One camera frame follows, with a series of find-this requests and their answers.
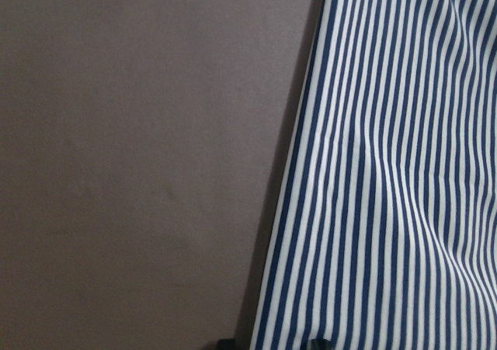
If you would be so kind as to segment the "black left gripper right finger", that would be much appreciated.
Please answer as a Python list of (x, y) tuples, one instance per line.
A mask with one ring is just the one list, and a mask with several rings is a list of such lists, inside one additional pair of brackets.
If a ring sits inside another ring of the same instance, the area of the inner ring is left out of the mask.
[(308, 342), (308, 350), (331, 350), (331, 342), (324, 338), (314, 338)]

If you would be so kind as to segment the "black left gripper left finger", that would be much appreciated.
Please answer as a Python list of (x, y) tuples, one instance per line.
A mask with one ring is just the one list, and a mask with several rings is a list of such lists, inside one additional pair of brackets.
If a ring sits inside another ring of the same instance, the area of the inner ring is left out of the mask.
[(235, 350), (234, 338), (222, 338), (217, 341), (216, 350)]

